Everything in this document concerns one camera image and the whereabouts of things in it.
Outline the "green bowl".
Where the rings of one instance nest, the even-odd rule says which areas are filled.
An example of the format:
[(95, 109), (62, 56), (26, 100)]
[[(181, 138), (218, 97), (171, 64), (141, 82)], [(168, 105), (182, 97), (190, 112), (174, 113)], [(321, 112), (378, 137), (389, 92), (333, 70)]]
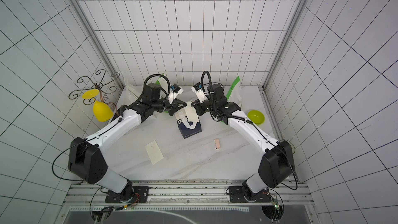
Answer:
[(247, 117), (256, 125), (261, 125), (265, 122), (264, 114), (257, 110), (249, 111)]

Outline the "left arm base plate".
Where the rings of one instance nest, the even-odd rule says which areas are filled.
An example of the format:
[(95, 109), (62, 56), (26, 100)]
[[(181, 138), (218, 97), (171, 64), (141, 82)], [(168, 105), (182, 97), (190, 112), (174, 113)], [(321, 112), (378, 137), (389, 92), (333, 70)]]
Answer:
[(109, 190), (105, 198), (105, 203), (146, 203), (149, 195), (149, 189), (150, 188), (147, 186), (127, 186), (127, 189), (121, 193), (115, 193)]

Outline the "green glass coaster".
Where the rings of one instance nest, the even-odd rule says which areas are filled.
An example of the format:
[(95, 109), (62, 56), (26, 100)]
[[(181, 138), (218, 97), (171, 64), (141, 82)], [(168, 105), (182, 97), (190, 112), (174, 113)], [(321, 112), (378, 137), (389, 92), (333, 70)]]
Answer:
[(295, 154), (296, 148), (295, 148), (295, 146), (294, 146), (290, 141), (288, 141), (288, 140), (282, 140), (282, 142), (287, 142), (287, 143), (291, 146), (292, 154)]

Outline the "navy beige bag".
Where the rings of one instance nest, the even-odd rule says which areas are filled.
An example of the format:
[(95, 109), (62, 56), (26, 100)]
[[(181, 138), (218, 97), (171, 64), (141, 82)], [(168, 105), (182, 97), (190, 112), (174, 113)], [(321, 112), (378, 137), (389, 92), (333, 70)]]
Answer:
[(201, 122), (188, 122), (183, 109), (175, 113), (174, 116), (176, 117), (178, 128), (184, 139), (187, 139), (202, 132)]

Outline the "aluminium rail frame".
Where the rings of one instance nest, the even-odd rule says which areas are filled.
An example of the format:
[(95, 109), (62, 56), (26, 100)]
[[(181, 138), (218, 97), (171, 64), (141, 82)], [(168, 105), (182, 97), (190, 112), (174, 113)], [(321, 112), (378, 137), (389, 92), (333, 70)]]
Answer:
[(293, 183), (286, 180), (275, 189), (262, 190), (247, 197), (242, 180), (134, 180), (131, 183), (134, 196), (128, 203), (111, 192), (101, 192), (98, 186), (87, 183), (70, 186), (63, 206), (56, 218), (57, 224), (65, 224), (72, 212), (91, 215), (97, 213), (94, 222), (104, 223), (111, 214), (106, 207), (125, 211), (241, 211), (250, 206), (266, 209), (303, 205), (311, 223), (317, 224), (313, 196), (306, 184), (291, 190)]

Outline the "yellow cup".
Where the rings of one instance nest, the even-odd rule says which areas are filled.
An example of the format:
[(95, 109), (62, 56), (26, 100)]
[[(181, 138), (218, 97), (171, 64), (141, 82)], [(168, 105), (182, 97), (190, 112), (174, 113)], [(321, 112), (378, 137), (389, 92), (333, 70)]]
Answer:
[(113, 117), (113, 111), (111, 108), (101, 101), (94, 102), (93, 113), (99, 122), (107, 122)]

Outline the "black scroll metal stand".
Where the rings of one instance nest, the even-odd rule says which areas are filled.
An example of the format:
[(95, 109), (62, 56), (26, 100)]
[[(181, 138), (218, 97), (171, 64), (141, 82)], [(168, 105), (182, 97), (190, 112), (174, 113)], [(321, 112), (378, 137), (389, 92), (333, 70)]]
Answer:
[(88, 98), (84, 98), (83, 94), (89, 92), (90, 90), (95, 89), (98, 91), (99, 101), (101, 101), (102, 103), (105, 103), (107, 105), (113, 105), (114, 107), (116, 107), (117, 105), (114, 102), (109, 101), (108, 96), (114, 94), (117, 91), (117, 87), (109, 86), (108, 89), (110, 90), (110, 92), (104, 91), (102, 88), (104, 86), (108, 86), (109, 84), (113, 83), (115, 80), (119, 79), (120, 73), (119, 72), (112, 73), (110, 75), (110, 77), (112, 79), (108, 83), (104, 82), (104, 78), (106, 75), (105, 69), (97, 70), (95, 72), (95, 75), (101, 76), (100, 82), (94, 82), (94, 80), (91, 79), (89, 76), (82, 76), (82, 77), (78, 78), (77, 84), (83, 84), (85, 82), (85, 79), (87, 79), (92, 84), (92, 86), (89, 88), (86, 88), (86, 89), (74, 90), (68, 95), (68, 98), (70, 100), (76, 100), (79, 96), (82, 96), (84, 105), (94, 105), (94, 103), (97, 101), (96, 94), (92, 95), (92, 96), (88, 96)]

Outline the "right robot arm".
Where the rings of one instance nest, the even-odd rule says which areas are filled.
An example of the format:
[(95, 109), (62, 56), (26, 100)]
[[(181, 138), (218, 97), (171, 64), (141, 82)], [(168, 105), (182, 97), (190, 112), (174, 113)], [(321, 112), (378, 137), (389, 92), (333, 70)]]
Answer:
[(227, 100), (222, 86), (214, 85), (207, 89), (208, 93), (205, 93), (199, 83), (191, 87), (198, 98), (191, 104), (197, 114), (210, 113), (215, 121), (224, 122), (242, 135), (260, 154), (257, 172), (243, 183), (247, 196), (273, 189), (293, 174), (293, 152), (287, 141), (278, 141), (257, 127), (239, 105)]

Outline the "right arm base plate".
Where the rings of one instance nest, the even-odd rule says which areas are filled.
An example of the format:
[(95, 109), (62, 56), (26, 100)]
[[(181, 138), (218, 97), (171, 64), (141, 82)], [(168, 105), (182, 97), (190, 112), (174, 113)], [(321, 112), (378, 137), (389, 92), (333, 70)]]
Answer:
[(226, 190), (231, 203), (271, 203), (269, 191), (263, 189), (253, 193), (246, 186), (230, 186)]

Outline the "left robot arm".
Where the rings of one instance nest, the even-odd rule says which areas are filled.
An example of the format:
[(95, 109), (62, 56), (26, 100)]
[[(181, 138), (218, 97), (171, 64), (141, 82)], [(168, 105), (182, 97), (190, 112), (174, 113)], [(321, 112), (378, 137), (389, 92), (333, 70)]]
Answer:
[(104, 154), (121, 137), (155, 112), (173, 116), (187, 104), (177, 97), (183, 89), (176, 84), (165, 91), (161, 85), (147, 84), (132, 104), (122, 105), (121, 115), (103, 129), (85, 139), (75, 138), (70, 144), (68, 169), (90, 184), (105, 187), (119, 195), (128, 191), (129, 180), (109, 168)]

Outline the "green white bag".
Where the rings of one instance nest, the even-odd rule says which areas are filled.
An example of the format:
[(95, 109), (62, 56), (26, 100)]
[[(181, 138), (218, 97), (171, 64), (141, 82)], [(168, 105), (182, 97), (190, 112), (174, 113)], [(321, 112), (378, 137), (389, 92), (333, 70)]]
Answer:
[(159, 77), (157, 81), (155, 82), (156, 84), (161, 86), (161, 93), (160, 93), (160, 99), (159, 101), (163, 103), (163, 111), (168, 113), (166, 110), (166, 104), (169, 103), (169, 83), (164, 77)]
[(241, 111), (241, 79), (239, 76), (235, 78), (231, 84), (227, 94), (224, 93), (223, 86), (218, 89), (217, 109), (220, 112), (221, 121), (228, 125), (228, 117), (235, 111)]

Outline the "white paper bag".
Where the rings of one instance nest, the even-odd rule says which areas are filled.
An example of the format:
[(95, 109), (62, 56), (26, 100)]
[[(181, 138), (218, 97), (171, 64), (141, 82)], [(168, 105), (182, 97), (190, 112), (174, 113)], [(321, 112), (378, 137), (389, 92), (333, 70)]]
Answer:
[(125, 87), (119, 97), (118, 106), (126, 105), (129, 106), (134, 103), (138, 97), (141, 95), (142, 88), (136, 87), (129, 83), (127, 79), (124, 80)]

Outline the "pink stapler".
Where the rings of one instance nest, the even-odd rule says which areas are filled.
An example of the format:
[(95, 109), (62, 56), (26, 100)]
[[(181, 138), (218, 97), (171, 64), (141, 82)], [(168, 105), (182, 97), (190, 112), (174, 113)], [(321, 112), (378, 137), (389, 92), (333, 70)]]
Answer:
[(215, 149), (219, 150), (221, 148), (219, 139), (214, 139), (214, 143), (215, 143)]

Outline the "cream receipt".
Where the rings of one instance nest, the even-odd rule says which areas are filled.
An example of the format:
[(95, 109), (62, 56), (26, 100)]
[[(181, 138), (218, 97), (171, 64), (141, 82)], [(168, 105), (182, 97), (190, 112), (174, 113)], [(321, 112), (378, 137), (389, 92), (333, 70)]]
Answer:
[(164, 159), (164, 155), (155, 140), (147, 144), (145, 146), (145, 149), (152, 165), (155, 165), (156, 163)]
[(183, 110), (185, 112), (185, 116), (187, 117), (188, 122), (191, 122), (191, 123), (200, 122), (199, 117), (196, 112), (196, 109), (193, 106), (187, 105)]

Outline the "yellow saucer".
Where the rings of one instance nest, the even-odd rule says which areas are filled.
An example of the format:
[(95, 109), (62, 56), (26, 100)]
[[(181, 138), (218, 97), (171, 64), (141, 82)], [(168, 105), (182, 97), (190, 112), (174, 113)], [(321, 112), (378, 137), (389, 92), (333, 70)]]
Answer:
[(95, 98), (99, 93), (100, 92), (98, 89), (90, 89), (82, 95), (82, 98), (85, 100), (89, 100), (89, 99)]

